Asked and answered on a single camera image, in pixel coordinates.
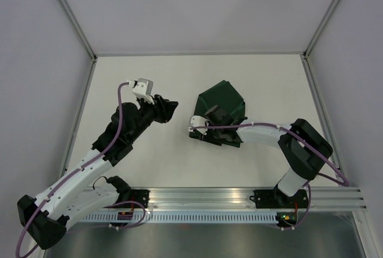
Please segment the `dark green cloth napkin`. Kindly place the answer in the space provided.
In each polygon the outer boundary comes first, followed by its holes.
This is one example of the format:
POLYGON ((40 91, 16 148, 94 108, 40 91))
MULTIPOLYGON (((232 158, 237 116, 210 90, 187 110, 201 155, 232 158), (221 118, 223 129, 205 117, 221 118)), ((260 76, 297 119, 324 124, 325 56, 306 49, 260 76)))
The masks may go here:
MULTIPOLYGON (((223 80, 199 94, 194 115, 207 119, 208 126, 239 125, 246 119, 245 101, 230 82, 223 80)), ((242 143, 236 129, 209 129, 205 135, 193 130, 189 137, 218 146, 239 148, 242 143)))

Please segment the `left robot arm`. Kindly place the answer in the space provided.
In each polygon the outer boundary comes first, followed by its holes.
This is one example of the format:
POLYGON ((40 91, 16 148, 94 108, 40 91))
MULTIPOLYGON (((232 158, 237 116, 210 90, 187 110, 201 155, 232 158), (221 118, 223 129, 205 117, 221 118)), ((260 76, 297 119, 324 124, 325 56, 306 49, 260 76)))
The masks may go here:
POLYGON ((177 101, 160 95, 139 98, 136 103, 119 102, 104 132, 74 169, 43 192, 19 199, 17 210, 24 227, 21 236, 29 234, 36 247, 46 250, 86 215, 110 205, 127 206, 130 187, 120 177, 109 178, 108 189, 84 189, 125 158, 152 123, 169 122, 177 106, 177 101))

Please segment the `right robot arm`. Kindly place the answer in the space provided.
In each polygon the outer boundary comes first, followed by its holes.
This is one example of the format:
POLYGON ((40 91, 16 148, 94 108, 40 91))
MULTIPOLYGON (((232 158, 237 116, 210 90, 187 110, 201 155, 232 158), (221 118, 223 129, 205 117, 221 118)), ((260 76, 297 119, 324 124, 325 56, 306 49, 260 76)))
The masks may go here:
POLYGON ((234 119, 218 105, 205 113, 205 135, 218 144, 258 143, 282 151, 288 171, 273 188, 271 202, 278 208, 287 208, 297 192, 320 173, 333 154, 332 146, 306 120, 277 126, 253 122, 247 117, 234 119))

